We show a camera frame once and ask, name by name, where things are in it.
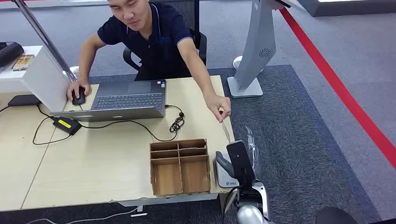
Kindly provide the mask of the person's left hand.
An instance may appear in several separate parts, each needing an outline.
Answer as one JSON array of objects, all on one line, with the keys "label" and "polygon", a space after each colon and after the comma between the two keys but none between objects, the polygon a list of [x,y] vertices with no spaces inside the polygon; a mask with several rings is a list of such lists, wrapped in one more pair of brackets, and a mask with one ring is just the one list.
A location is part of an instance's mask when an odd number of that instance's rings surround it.
[{"label": "person's left hand", "polygon": [[231,102],[228,97],[206,94],[204,95],[204,100],[207,108],[213,113],[219,123],[222,123],[225,118],[231,115]]}]

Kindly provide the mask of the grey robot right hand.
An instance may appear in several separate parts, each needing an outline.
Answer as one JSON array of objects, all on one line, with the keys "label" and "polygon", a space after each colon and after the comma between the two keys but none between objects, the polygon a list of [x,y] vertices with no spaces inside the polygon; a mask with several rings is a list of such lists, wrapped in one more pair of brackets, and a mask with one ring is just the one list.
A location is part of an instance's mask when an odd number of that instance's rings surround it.
[{"label": "grey robot right hand", "polygon": [[255,145],[252,129],[247,130],[247,143],[238,140],[227,145],[227,153],[216,152],[218,184],[233,188],[244,182],[257,181],[261,175],[260,152]]}]

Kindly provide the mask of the person's right hand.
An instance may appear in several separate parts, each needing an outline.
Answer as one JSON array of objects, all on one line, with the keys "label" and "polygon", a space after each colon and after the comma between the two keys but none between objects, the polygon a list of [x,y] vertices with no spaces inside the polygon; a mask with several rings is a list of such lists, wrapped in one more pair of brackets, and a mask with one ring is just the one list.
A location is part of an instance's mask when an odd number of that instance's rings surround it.
[{"label": "person's right hand", "polygon": [[81,79],[69,84],[67,90],[68,99],[75,105],[78,102],[83,103],[85,97],[90,95],[91,86],[87,79]]}]

